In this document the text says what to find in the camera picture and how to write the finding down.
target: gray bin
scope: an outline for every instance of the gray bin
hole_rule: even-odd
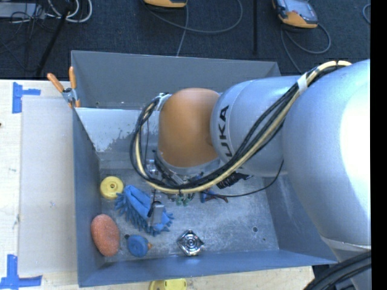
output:
[[[129,142],[140,108],[159,92],[173,93],[187,87],[222,92],[246,80],[280,76],[277,63],[88,51],[72,51],[71,62],[82,104],[73,111],[80,287],[337,262],[302,208],[287,175],[262,192],[229,198],[228,203],[221,199],[201,203],[196,197],[184,207],[165,196],[162,202],[174,220],[170,232],[156,237],[126,222],[114,210],[113,201],[99,191],[107,176],[118,176],[124,185],[151,191],[131,166]],[[156,115],[151,126],[155,124]],[[153,133],[149,145],[155,147],[156,143],[157,134]],[[240,194],[269,182],[254,177],[213,190]],[[102,256],[91,237],[91,221],[100,213],[110,215],[120,228],[121,246],[114,257]],[[204,242],[197,256],[186,256],[176,243],[186,230]],[[129,253],[126,234],[140,234],[153,244],[144,258]]]

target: dark carpet floor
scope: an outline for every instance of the dark carpet floor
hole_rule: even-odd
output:
[[[55,14],[48,0],[7,1],[38,3],[43,14]],[[188,0],[185,9],[156,13],[141,0],[91,0],[92,9],[79,0],[74,22],[60,30],[60,19],[52,16],[1,18],[0,74],[43,79],[54,73],[66,80],[72,50],[274,61],[283,76],[329,60],[370,58],[371,0],[308,1],[319,26],[301,31],[283,29],[272,0]],[[65,10],[66,0],[50,2],[59,14]],[[76,22],[90,10],[89,19]]]

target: yellow cable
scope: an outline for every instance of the yellow cable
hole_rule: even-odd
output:
[[[322,65],[318,66],[308,77],[307,77],[307,86],[310,86],[310,84],[313,82],[313,80],[316,78],[316,76],[322,72],[323,70],[332,67],[332,66],[348,66],[351,63],[340,60],[338,62],[336,61],[330,61],[323,63]],[[212,181],[209,181],[205,183],[204,185],[194,187],[194,188],[187,188],[187,189],[172,189],[172,188],[165,188],[158,184],[155,184],[150,181],[146,181],[150,186],[152,186],[155,189],[158,189],[165,193],[195,193],[200,192],[205,189],[208,189],[212,187],[213,185],[221,182],[224,178],[228,177],[232,172],[234,172],[237,168],[242,166],[264,143],[264,141],[269,137],[269,135],[275,131],[275,129],[280,125],[281,121],[285,118],[287,112],[290,110],[293,103],[296,101],[296,99],[300,96],[299,91],[292,96],[290,101],[286,104],[286,106],[283,108],[283,110],[279,113],[279,115],[275,118],[272,125],[266,130],[266,132],[263,134],[263,136],[252,146],[252,148],[239,159],[233,166],[231,166],[229,169],[223,172],[223,174],[219,175],[217,178],[213,179]],[[138,164],[139,171],[144,175],[148,176],[143,168],[141,158],[140,158],[140,146],[139,146],[139,134],[136,135],[135,138],[135,156],[136,161]]]
[[[147,183],[152,186],[155,189],[158,189],[162,192],[165,193],[195,193],[195,192],[200,192],[205,189],[208,189],[212,187],[213,185],[221,182],[224,178],[228,177],[234,170],[239,168],[242,164],[244,164],[264,143],[264,141],[268,138],[268,136],[275,130],[277,126],[280,125],[281,121],[285,118],[287,112],[289,111],[290,107],[294,103],[294,101],[299,97],[299,93],[295,93],[295,95],[290,99],[289,103],[285,106],[285,108],[281,111],[281,113],[276,117],[272,125],[266,130],[266,132],[263,134],[263,136],[253,145],[253,147],[241,158],[239,159],[232,167],[227,169],[223,174],[218,176],[217,178],[213,179],[212,181],[209,181],[205,183],[204,185],[194,187],[194,188],[187,188],[187,189],[171,189],[171,188],[165,188],[160,185],[157,185],[153,182],[147,181]],[[144,168],[141,163],[140,159],[140,148],[139,148],[139,140],[138,140],[138,134],[135,139],[135,154],[136,154],[136,160],[138,164],[138,168],[141,171],[141,173],[145,176],[146,173],[144,171]]]

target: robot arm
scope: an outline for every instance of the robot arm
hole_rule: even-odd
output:
[[[220,95],[177,92],[160,111],[163,177],[152,177],[141,160],[140,133],[131,143],[134,167],[153,188],[180,194],[207,190],[237,171],[274,177],[284,162],[281,173],[339,261],[369,251],[369,65],[328,62],[302,77],[251,80]],[[353,279],[358,290],[367,289],[364,274]]]

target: speckled egg-shaped object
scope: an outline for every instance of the speckled egg-shaped object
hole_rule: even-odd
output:
[[[105,257],[114,256],[120,246],[120,230],[107,214],[97,215],[91,222],[91,237]]]

